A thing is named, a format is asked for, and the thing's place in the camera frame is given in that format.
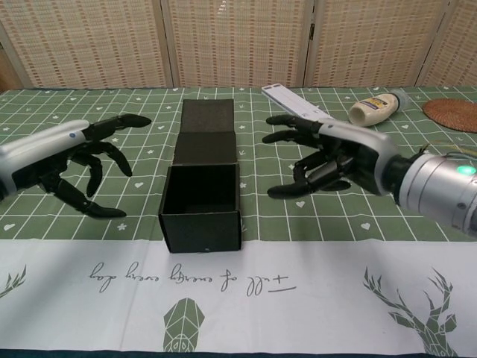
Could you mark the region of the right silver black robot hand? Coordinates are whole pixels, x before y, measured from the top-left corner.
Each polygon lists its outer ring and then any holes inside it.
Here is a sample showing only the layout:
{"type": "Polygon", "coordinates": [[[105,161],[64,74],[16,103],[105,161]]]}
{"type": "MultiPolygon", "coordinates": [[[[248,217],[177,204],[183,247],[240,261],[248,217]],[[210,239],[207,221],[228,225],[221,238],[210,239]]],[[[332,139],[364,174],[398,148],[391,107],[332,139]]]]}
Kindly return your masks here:
{"type": "Polygon", "coordinates": [[[288,129],[264,136],[265,144],[295,142],[316,150],[294,164],[293,183],[268,189],[271,198],[295,199],[318,191],[339,191],[350,187],[347,180],[374,195],[391,192],[385,170],[398,152],[387,135],[338,120],[312,121],[291,114],[271,116],[266,122],[288,129]]]}

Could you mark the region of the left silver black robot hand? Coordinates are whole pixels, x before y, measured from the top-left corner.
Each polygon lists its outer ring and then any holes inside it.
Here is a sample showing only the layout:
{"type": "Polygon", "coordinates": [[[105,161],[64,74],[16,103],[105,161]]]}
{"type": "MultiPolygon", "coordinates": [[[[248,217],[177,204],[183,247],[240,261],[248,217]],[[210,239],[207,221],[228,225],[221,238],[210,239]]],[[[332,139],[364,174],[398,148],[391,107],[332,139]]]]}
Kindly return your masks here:
{"type": "Polygon", "coordinates": [[[90,201],[103,177],[101,160],[106,154],[130,177],[132,168],[124,154],[105,139],[116,131],[143,128],[151,120],[126,113],[99,122],[73,120],[1,145],[1,200],[39,186],[76,211],[94,219],[115,219],[126,216],[117,208],[107,208],[90,201]],[[82,193],[60,174],[69,161],[89,168],[90,179],[82,193]]]}

